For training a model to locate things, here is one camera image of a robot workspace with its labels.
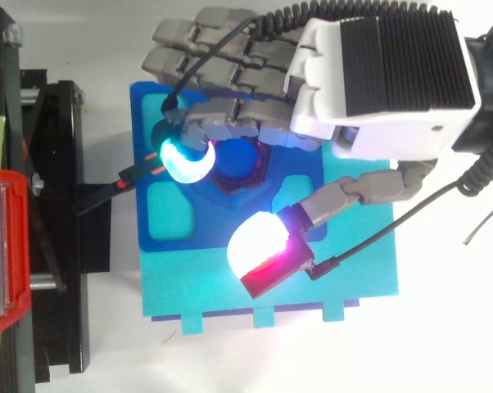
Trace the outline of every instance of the black cable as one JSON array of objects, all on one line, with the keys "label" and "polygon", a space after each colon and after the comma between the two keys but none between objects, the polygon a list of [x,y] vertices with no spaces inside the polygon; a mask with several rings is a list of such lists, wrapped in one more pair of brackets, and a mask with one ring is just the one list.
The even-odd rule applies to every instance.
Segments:
[{"label": "black cable", "polygon": [[117,197],[120,194],[131,191],[135,188],[135,184],[124,184],[121,187],[120,182],[113,182],[107,184],[106,186],[99,188],[98,190],[88,194],[84,198],[79,199],[74,205],[73,210],[75,215],[80,217],[81,215],[87,214],[90,210],[108,202],[113,197]]},{"label": "black cable", "polygon": [[163,102],[163,105],[161,106],[161,112],[163,115],[171,111],[172,109],[175,109],[178,107],[178,94],[181,93],[181,90],[184,89],[184,87],[187,85],[188,81],[190,80],[191,77],[195,75],[195,73],[205,65],[205,63],[217,55],[221,48],[223,48],[227,43],[232,41],[238,34],[240,34],[248,25],[251,23],[256,22],[255,17],[251,17],[248,19],[245,19],[243,22],[241,22],[239,25],[237,25],[233,30],[231,30],[227,35],[225,35],[216,45],[214,45],[207,54],[205,54],[203,57],[201,57],[196,64],[194,64],[190,70],[187,71],[187,73],[184,75],[184,77],[181,78],[181,80],[175,85],[174,91],[168,95],[168,97],[165,99]]},{"label": "black cable", "polygon": [[431,196],[429,196],[427,199],[419,202],[415,207],[410,209],[407,213],[402,215],[400,218],[398,218],[396,221],[393,223],[387,225],[385,228],[383,228],[381,231],[378,233],[375,233],[371,237],[369,237],[367,240],[361,242],[355,247],[352,247],[348,251],[344,252],[343,254],[339,256],[333,256],[332,258],[328,258],[327,260],[324,260],[320,264],[317,264],[314,266],[310,271],[307,273],[309,274],[310,278],[313,280],[317,280],[318,278],[322,277],[324,274],[330,272],[332,269],[336,268],[339,266],[339,264],[354,254],[357,254],[358,252],[362,251],[363,249],[367,248],[368,246],[374,244],[376,241],[387,235],[388,233],[392,232],[394,229],[402,225],[407,219],[411,218],[413,215],[418,213],[421,209],[424,207],[427,207],[431,203],[433,203],[437,198],[445,195],[448,191],[453,190],[458,186],[458,182],[453,182],[450,183],[440,190],[434,192]]},{"label": "black cable", "polygon": [[465,239],[464,241],[464,245],[467,246],[471,241],[472,239],[476,236],[476,234],[479,232],[479,230],[483,227],[483,225],[486,224],[486,222],[491,219],[491,217],[493,216],[493,211],[483,219],[483,221],[481,223],[479,223],[478,226],[476,226],[476,228],[472,231],[472,233],[470,235],[468,235],[468,237]]},{"label": "black cable", "polygon": [[174,91],[168,95],[163,101],[161,112],[163,115],[178,107],[177,96],[181,90],[187,85],[187,82],[195,73],[213,56],[217,55],[222,47],[232,41],[234,37],[240,34],[248,25],[255,23],[253,29],[253,38],[257,41],[266,39],[272,40],[277,36],[289,31],[304,27],[311,18],[319,18],[322,20],[342,20],[354,16],[384,16],[397,15],[412,12],[429,12],[437,14],[436,6],[432,6],[428,10],[427,4],[418,4],[412,2],[388,2],[373,0],[312,0],[309,3],[302,2],[301,4],[293,4],[289,7],[284,7],[276,12],[269,12],[263,16],[250,17],[241,22],[227,35],[225,35],[216,45],[214,45],[207,54],[201,57],[196,64],[181,78],[176,84]]},{"label": "black cable", "polygon": [[458,189],[466,197],[475,197],[493,180],[493,141],[459,179]]}]

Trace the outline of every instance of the blue platform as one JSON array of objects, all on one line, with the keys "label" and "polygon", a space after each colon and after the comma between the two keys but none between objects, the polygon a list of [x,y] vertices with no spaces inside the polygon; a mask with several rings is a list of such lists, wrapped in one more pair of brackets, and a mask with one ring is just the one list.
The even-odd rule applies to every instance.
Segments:
[{"label": "blue platform", "polygon": [[[152,153],[152,127],[162,118],[161,103],[169,91],[152,82],[130,89],[136,163]],[[202,101],[199,93],[184,93],[180,105]],[[246,161],[251,154],[247,150]],[[223,160],[229,157],[223,149],[221,162],[216,163],[222,172],[227,170]],[[285,309],[323,308],[325,321],[342,320],[344,306],[354,305],[345,300],[397,294],[393,233],[317,282],[297,273],[256,300],[226,260],[233,231],[256,211],[275,212],[341,176],[358,177],[385,168],[387,162],[338,160],[328,146],[314,153],[275,147],[266,184],[236,196],[224,196],[208,178],[192,185],[175,183],[167,173],[143,178],[137,186],[137,206],[144,315],[155,320],[180,318],[183,332],[189,334],[202,331],[203,317],[217,314],[252,313],[256,328],[274,325],[275,310]],[[307,241],[319,262],[391,221],[391,206],[356,206],[312,231]]]}]

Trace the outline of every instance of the white plastic casing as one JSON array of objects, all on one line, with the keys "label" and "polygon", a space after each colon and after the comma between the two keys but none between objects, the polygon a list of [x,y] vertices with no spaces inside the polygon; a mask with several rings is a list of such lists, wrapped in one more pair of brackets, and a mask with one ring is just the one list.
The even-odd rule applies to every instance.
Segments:
[{"label": "white plastic casing", "polygon": [[[340,22],[312,19],[306,25],[285,78],[303,79],[291,130],[304,137],[332,141],[340,158],[431,160],[451,147],[479,111],[482,101],[464,37],[459,33],[476,104],[472,109],[380,112],[346,115]],[[341,127],[357,129],[353,142],[338,138]]]}]

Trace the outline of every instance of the metal rod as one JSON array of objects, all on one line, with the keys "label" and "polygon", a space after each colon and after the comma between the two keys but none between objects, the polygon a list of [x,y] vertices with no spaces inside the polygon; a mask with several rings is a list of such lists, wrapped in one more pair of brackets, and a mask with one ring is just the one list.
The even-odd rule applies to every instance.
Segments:
[{"label": "metal rod", "polygon": [[38,88],[23,88],[20,91],[20,104],[22,106],[35,105],[38,95],[39,95]]},{"label": "metal rod", "polygon": [[30,274],[30,289],[32,291],[45,291],[57,289],[57,285],[50,273],[36,273]]},{"label": "metal rod", "polygon": [[479,223],[478,226],[475,227],[475,229],[472,231],[472,233],[470,235],[467,236],[467,238],[465,239],[465,241],[463,242],[463,244],[465,246],[467,246],[473,239],[474,237],[477,235],[477,233],[479,232],[479,230],[483,227],[483,225],[486,224],[486,222],[491,219],[491,217],[493,216],[493,210],[489,213],[489,215],[487,217],[485,217],[483,219],[483,221],[481,223]]},{"label": "metal rod", "polygon": [[[33,169],[34,165],[32,164],[32,160],[28,155],[26,157],[26,167],[29,169]],[[57,263],[56,255],[53,252],[53,246],[48,238],[47,229],[44,226],[43,218],[41,217],[41,213],[39,212],[39,208],[37,207],[37,202],[35,201],[35,196],[32,193],[28,194],[28,214],[29,214],[29,223],[34,230],[37,241],[39,242],[39,246],[41,247],[41,251],[43,252],[44,260],[47,264],[50,273],[52,273],[53,279],[57,285],[57,290],[60,292],[65,291],[65,284],[62,279],[61,268]]]}]

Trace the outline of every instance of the coiled cable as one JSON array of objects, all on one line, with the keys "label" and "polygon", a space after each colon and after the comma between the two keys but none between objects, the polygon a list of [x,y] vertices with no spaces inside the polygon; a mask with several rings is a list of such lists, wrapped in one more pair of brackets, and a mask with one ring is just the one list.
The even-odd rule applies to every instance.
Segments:
[{"label": "coiled cable", "polygon": [[[428,5],[416,2],[380,2],[379,0],[312,0],[309,3],[293,4],[276,12],[269,12],[256,19],[254,38],[257,41],[272,40],[289,31],[305,27],[312,18],[335,21],[358,16],[397,15],[406,12],[427,11]],[[437,14],[437,7],[430,8],[431,13]]]},{"label": "coiled cable", "polygon": [[493,143],[458,179],[458,190],[467,197],[475,197],[493,180]]}]

